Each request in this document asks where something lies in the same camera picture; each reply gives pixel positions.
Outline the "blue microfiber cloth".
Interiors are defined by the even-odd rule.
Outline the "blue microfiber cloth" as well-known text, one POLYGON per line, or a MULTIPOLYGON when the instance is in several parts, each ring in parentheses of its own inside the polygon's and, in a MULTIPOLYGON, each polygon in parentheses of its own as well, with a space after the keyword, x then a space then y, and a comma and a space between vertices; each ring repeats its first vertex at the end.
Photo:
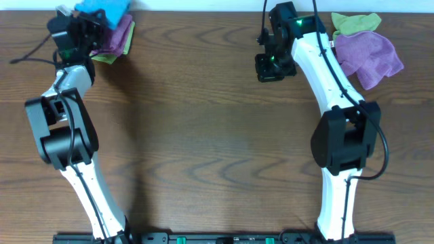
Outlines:
POLYGON ((115 30, 122 17, 129 11, 131 2, 131 0, 82 0, 75 4, 75 10, 87 14, 103 10, 108 28, 115 30))

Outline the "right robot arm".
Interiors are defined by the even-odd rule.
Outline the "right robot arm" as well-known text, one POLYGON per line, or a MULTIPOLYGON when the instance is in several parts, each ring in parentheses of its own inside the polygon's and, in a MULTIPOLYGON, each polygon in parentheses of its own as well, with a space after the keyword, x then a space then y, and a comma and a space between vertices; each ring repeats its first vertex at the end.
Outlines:
POLYGON ((289 1, 276 5, 262 19, 257 42, 264 53, 255 57, 259 82, 281 81, 300 68, 317 100, 321 118, 311 137, 311 152, 321 168, 321 210, 314 233, 290 233, 285 243, 394 243, 393 236, 357 233, 353 208, 357 183, 372 155, 380 108, 366 102, 349 83, 333 56, 325 26, 317 14, 298 16, 289 1))

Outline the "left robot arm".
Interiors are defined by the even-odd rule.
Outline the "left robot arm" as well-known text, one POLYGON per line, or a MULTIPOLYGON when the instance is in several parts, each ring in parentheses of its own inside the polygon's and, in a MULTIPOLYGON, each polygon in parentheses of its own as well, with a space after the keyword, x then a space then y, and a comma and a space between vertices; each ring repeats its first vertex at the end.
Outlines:
POLYGON ((110 22, 103 8, 77 15, 63 6, 56 11, 56 17, 47 23, 49 37, 57 46, 50 60, 56 79, 24 107, 39 156, 73 187, 92 232, 56 235, 54 242, 133 243, 128 220, 104 180, 98 162, 98 136, 83 103, 95 78, 91 52, 102 46, 110 22))

